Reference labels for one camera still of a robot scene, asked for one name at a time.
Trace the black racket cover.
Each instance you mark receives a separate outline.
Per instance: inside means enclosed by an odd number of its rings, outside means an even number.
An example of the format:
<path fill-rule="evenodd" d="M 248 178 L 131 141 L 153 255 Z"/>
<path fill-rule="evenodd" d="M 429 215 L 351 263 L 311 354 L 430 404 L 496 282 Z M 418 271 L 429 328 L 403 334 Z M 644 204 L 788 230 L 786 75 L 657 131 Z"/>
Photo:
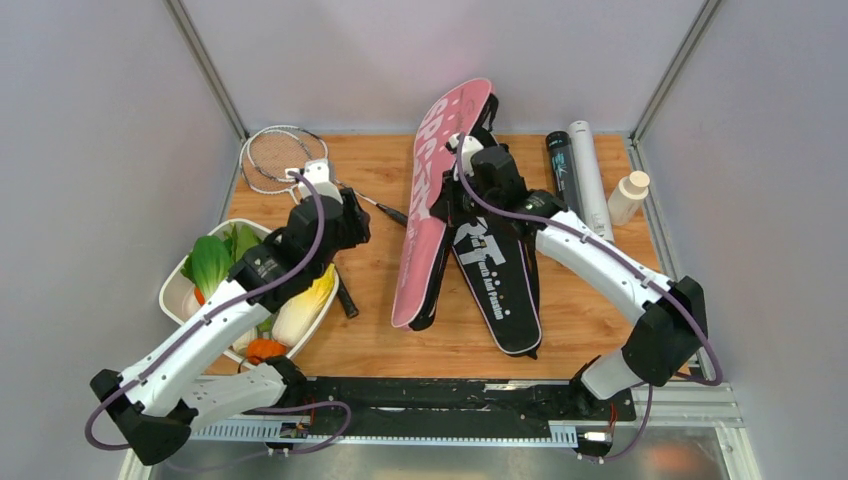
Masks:
<path fill-rule="evenodd" d="M 455 228 L 451 249 L 497 348 L 537 359 L 543 334 L 534 248 L 488 212 Z"/>

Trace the white silver racket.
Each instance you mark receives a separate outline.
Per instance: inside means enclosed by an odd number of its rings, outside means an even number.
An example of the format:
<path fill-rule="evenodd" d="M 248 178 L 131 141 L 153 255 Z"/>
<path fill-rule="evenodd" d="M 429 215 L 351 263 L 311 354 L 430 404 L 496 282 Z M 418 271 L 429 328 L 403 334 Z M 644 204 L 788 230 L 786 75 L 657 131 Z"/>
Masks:
<path fill-rule="evenodd" d="M 328 146 L 318 135 L 293 125 L 271 125 L 246 140 L 239 164 L 251 190 L 263 195 L 286 194 L 297 203 L 295 180 L 287 171 L 328 155 Z"/>

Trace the black shuttlecock tube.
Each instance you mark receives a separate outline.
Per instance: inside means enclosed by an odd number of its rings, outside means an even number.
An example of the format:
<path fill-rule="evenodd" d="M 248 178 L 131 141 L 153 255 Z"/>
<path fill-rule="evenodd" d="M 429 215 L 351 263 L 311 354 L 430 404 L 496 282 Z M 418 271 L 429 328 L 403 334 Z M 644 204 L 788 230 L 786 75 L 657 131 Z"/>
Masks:
<path fill-rule="evenodd" d="M 546 136 L 545 145 L 557 195 L 583 220 L 579 181 L 569 135 L 562 130 L 553 131 Z"/>

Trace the pink racket cover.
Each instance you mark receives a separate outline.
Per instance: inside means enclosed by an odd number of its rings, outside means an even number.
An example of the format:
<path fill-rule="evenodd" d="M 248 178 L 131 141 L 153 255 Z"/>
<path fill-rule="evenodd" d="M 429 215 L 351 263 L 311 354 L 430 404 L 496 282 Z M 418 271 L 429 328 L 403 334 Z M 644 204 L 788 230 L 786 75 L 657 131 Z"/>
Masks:
<path fill-rule="evenodd" d="M 459 132 L 469 133 L 496 106 L 495 88 L 487 78 L 474 78 L 454 87 L 427 111 L 415 134 L 412 186 L 391 325 L 418 331 L 429 328 L 435 310 L 447 256 L 447 224 L 430 213 L 442 187 L 444 172 L 453 168 L 455 155 L 446 144 Z"/>

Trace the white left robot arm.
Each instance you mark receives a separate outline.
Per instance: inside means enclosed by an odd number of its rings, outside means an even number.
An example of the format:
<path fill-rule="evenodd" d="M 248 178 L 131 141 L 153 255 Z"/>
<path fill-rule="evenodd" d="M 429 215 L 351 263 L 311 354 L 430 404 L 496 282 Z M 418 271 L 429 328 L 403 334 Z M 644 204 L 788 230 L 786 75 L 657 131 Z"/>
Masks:
<path fill-rule="evenodd" d="M 370 217 L 350 188 L 311 195 L 288 223 L 249 249 L 177 332 L 122 372 L 104 369 L 90 386 L 145 466 L 157 465 L 207 426 L 248 411 L 300 410 L 306 379 L 287 357 L 211 382 L 195 380 L 231 343 L 320 278 L 340 250 L 370 239 Z"/>

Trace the green leafy vegetable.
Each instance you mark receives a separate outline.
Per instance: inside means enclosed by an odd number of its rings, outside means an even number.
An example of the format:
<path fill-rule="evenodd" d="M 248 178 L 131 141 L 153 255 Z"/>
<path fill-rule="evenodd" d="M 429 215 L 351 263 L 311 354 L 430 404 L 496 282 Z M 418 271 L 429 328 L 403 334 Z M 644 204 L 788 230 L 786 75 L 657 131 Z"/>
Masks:
<path fill-rule="evenodd" d="M 223 235 L 224 245 L 233 263 L 241 259 L 249 249 L 261 243 L 260 237 L 247 225 L 232 224 L 224 230 Z"/>

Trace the white shuttlecock tube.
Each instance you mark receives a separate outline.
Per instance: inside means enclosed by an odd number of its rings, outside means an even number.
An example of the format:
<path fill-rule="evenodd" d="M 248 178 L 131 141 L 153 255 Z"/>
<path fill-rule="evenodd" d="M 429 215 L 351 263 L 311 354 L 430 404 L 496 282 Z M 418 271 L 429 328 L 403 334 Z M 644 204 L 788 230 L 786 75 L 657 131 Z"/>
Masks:
<path fill-rule="evenodd" d="M 614 232 L 610 220 L 594 136 L 589 123 L 577 120 L 571 123 L 566 133 L 571 140 L 573 160 L 580 192 L 582 220 L 597 235 L 614 243 Z"/>

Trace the cream bottle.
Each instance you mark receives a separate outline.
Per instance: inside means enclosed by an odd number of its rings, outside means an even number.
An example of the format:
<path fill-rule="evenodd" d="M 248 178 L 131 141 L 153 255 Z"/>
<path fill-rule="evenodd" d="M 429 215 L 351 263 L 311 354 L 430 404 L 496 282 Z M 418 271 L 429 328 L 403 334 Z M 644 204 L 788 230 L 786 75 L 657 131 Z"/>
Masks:
<path fill-rule="evenodd" d="M 630 222 L 649 194 L 650 176 L 634 170 L 622 177 L 607 200 L 610 221 L 615 226 Z"/>

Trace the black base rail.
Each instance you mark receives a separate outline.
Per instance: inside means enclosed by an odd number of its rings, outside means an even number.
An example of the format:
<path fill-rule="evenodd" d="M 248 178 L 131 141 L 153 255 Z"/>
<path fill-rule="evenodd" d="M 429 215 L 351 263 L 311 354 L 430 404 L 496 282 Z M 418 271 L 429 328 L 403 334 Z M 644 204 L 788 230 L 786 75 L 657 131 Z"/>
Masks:
<path fill-rule="evenodd" d="M 542 440 L 556 426 L 636 418 L 628 392 L 581 400 L 556 381 L 313 377 L 277 405 L 306 406 L 311 433 L 347 438 Z"/>

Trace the orange carrot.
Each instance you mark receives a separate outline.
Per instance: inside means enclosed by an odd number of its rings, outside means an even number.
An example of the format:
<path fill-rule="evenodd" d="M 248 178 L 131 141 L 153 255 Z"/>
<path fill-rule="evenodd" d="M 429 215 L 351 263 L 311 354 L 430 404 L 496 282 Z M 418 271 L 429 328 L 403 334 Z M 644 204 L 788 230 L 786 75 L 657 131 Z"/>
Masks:
<path fill-rule="evenodd" d="M 288 347 L 273 339 L 257 338 L 252 340 L 246 349 L 245 359 L 251 365 L 259 365 L 270 358 L 285 356 Z"/>

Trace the green bok choy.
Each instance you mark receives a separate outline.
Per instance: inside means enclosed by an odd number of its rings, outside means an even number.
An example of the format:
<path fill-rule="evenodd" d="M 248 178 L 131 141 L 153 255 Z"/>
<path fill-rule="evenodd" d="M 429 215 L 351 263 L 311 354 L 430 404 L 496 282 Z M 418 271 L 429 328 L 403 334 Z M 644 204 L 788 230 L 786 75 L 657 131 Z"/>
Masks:
<path fill-rule="evenodd" d="M 203 304 L 228 277 L 232 265 L 230 246 L 217 236 L 206 235 L 195 241 L 180 273 L 194 285 L 194 298 Z"/>

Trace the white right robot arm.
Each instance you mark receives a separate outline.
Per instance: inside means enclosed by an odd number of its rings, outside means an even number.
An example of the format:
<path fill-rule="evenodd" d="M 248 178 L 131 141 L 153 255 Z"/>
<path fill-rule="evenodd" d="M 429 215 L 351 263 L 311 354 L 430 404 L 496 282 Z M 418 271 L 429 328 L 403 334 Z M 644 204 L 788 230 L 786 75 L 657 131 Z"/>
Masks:
<path fill-rule="evenodd" d="M 647 384 L 664 386 L 707 343 L 702 286 L 672 280 L 626 255 L 593 232 L 556 195 L 530 189 L 502 145 L 473 137 L 438 148 L 447 157 L 432 216 L 454 226 L 483 219 L 534 244 L 601 293 L 632 325 L 618 349 L 584 365 L 573 377 L 573 410 L 584 418 L 605 411 L 611 397 Z"/>

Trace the yellow white cabbage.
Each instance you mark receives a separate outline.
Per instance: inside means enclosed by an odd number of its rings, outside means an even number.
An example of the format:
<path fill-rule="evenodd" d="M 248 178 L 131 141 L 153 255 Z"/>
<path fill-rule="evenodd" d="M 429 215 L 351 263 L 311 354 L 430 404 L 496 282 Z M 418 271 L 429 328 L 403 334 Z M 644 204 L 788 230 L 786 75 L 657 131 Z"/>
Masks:
<path fill-rule="evenodd" d="M 331 264 L 306 291 L 281 307 L 271 330 L 271 338 L 289 349 L 300 344 L 331 301 L 335 287 L 335 265 Z"/>

